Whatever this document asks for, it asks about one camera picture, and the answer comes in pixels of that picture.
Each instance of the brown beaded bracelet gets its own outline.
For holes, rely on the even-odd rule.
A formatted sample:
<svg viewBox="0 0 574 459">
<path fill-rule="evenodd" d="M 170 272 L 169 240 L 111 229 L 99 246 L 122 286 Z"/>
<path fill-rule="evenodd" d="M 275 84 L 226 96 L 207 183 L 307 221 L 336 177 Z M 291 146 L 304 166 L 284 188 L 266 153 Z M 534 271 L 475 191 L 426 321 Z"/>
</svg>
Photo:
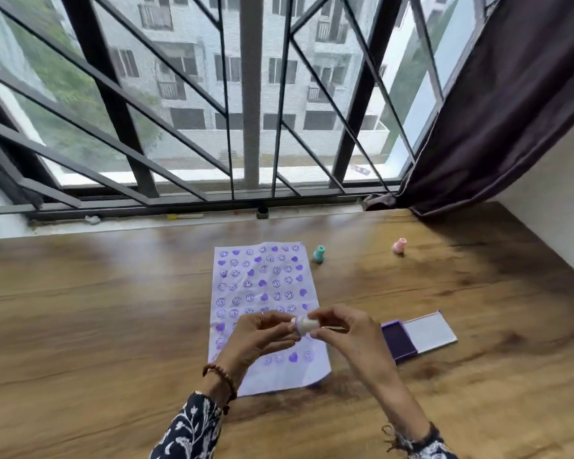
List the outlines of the brown beaded bracelet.
<svg viewBox="0 0 574 459">
<path fill-rule="evenodd" d="M 234 385 L 234 381 L 228 375 L 225 369 L 220 365 L 208 363 L 202 369 L 202 377 L 206 376 L 209 370 L 212 370 L 221 378 L 221 380 L 223 380 L 226 384 L 228 384 L 228 386 L 230 387 L 230 399 L 228 399 L 228 402 L 234 401 L 238 396 L 238 392 L 236 391 L 236 385 Z"/>
</svg>

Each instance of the purple ink pad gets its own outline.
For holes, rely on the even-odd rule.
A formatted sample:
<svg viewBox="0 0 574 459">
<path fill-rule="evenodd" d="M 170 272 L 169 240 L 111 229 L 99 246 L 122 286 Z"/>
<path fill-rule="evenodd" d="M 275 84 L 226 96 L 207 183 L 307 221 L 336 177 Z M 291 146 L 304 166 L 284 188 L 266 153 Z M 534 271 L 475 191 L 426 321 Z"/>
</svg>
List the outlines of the purple ink pad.
<svg viewBox="0 0 574 459">
<path fill-rule="evenodd" d="M 387 322 L 381 325 L 381 328 L 395 362 L 418 354 L 401 321 Z"/>
</svg>

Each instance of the wood grain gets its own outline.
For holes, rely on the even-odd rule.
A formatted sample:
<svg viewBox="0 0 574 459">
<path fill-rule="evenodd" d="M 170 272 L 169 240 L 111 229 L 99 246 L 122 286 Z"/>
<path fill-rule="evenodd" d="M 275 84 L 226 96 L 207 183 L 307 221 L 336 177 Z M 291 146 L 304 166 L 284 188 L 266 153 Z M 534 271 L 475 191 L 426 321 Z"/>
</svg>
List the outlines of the wood grain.
<svg viewBox="0 0 574 459">
<path fill-rule="evenodd" d="M 146 458 L 206 362 L 213 247 L 266 240 L 325 245 L 322 305 L 442 310 L 459 342 L 400 371 L 461 459 L 574 458 L 574 271 L 486 204 L 0 240 L 0 459 Z M 330 359 L 314 387 L 235 401 L 217 457 L 387 457 L 383 413 Z"/>
</svg>

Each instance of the black and white floral sleeve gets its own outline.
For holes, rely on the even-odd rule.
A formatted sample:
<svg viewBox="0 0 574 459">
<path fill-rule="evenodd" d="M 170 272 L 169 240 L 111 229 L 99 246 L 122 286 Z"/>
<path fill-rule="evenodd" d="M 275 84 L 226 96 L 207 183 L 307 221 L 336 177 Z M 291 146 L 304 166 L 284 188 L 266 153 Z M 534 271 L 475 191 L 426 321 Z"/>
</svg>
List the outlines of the black and white floral sleeve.
<svg viewBox="0 0 574 459">
<path fill-rule="evenodd" d="M 389 450 L 406 451 L 408 459 L 458 459 L 444 444 L 444 439 L 434 424 L 430 425 L 429 434 L 421 441 L 409 440 L 398 432 L 394 435 L 395 439 L 390 441 L 392 447 Z"/>
<path fill-rule="evenodd" d="M 209 459 L 221 433 L 222 419 L 223 411 L 214 401 L 193 392 L 149 459 Z"/>
</svg>

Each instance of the purple curtain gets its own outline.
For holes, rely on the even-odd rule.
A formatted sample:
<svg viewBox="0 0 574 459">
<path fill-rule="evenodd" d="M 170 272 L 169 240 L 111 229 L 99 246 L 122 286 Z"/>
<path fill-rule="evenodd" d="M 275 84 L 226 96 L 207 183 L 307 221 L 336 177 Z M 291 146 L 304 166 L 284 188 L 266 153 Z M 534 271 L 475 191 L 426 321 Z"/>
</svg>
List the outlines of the purple curtain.
<svg viewBox="0 0 574 459">
<path fill-rule="evenodd" d="M 426 217 L 487 200 L 574 124 L 574 0 L 500 0 L 399 194 L 366 210 Z"/>
</svg>

